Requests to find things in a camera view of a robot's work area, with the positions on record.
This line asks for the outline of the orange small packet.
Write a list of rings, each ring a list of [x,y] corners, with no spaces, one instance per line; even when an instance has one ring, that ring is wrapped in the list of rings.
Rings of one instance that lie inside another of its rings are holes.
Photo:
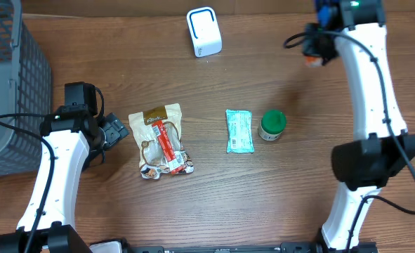
[[[321,67],[323,66],[323,59],[317,56],[306,56],[305,64],[308,67]]]

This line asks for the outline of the beige snack bag red label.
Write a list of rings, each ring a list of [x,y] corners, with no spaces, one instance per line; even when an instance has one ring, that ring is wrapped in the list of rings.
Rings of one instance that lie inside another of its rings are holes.
[[[177,103],[129,115],[129,126],[140,151],[140,174],[191,174],[194,164],[182,143],[182,110]]]

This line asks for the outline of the teal wet wipes packet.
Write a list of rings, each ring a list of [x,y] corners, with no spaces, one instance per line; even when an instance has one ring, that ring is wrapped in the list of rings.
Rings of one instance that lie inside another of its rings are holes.
[[[247,110],[226,110],[228,126],[227,153],[254,153],[252,113]]]

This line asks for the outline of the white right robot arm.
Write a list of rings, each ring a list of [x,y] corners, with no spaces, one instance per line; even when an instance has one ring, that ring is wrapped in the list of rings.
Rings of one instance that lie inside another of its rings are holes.
[[[311,65],[340,57],[353,103],[353,141],[338,145],[331,164],[338,188],[322,225],[316,252],[376,252],[359,241],[374,200],[390,178],[415,157],[398,107],[387,57],[386,15],[382,1],[316,1],[317,22],[306,25],[303,54]]]

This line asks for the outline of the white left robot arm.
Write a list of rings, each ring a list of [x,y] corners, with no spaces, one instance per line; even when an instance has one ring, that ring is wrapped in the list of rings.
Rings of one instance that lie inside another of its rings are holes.
[[[128,133],[114,114],[102,120],[88,112],[46,115],[31,199],[15,232],[0,235],[0,252],[131,252],[125,239],[87,245],[74,225],[82,171]]]

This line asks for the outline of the white barcode scanner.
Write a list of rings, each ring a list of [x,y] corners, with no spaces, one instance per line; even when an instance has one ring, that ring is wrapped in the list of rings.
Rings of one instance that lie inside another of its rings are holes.
[[[186,15],[195,56],[202,58],[222,51],[223,43],[215,11],[208,6]]]

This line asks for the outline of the green lid jar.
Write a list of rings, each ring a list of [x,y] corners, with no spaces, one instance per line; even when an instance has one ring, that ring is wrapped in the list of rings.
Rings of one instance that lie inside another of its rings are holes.
[[[258,127],[258,135],[265,141],[276,141],[286,128],[286,116],[280,110],[268,110]]]

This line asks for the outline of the grey plastic mesh basket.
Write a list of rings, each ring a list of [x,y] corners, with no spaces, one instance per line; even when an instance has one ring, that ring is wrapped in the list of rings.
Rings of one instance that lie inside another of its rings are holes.
[[[22,21],[21,3],[0,1],[0,115],[37,134],[52,93],[51,66]],[[0,126],[0,176],[37,170],[40,159],[41,141]]]

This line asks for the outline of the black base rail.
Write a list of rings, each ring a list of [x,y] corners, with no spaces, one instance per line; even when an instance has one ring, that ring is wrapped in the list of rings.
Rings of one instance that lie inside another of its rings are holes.
[[[162,246],[132,247],[125,239],[106,240],[88,247],[92,253],[321,253],[336,252],[324,249],[319,243],[283,242],[280,245],[261,246],[217,246],[217,247],[175,247]]]

